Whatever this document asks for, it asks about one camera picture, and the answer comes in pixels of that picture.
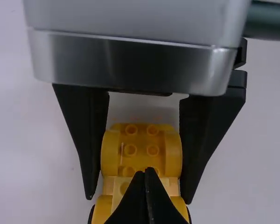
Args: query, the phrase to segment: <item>white background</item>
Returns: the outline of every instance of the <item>white background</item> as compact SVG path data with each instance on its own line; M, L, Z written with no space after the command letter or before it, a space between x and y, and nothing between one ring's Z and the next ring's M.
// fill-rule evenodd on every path
M0 224L86 224L102 182L87 201L70 133L51 85L33 78L27 42L21 2L0 0ZM280 42L248 45L247 102L189 206L194 224L280 224ZM161 116L178 127L184 97L111 94L108 125Z

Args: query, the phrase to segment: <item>black plastic part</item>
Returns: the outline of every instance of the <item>black plastic part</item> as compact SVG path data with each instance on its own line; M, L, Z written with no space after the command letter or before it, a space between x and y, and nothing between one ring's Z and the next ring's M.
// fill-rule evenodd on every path
M91 200L98 183L109 93L62 84L53 84L53 88L79 155L86 198Z
M87 224L92 224L92 216L93 216L94 207L95 207L95 205L93 205L93 207L90 210L90 214L89 214L89 218L88 218L88 223Z
M189 211L188 207L187 207L187 212L188 212L188 217L189 217L189 224L192 224L192 219L191 219L191 215L190 215L190 211Z
M233 64L233 69L237 69L244 64L246 64L247 60L247 43L248 41L245 38L241 38L241 42L238 47L238 52Z
M189 96L180 101L180 190L186 204L192 202L207 162L245 103L247 73L233 71L232 76L238 77L231 78L220 97Z
M145 187L150 224L188 224L173 205L153 168L145 170Z
M118 207L105 224L148 224L144 173L136 172Z

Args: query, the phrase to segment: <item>yellow plastic toy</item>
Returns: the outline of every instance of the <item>yellow plastic toy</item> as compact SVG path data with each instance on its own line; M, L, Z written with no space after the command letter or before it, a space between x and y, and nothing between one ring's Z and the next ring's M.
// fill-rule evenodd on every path
M92 223L103 224L115 211L136 171L153 167L176 209L189 222L179 194L182 144L170 125L115 124L104 134L101 148L103 193L94 208Z

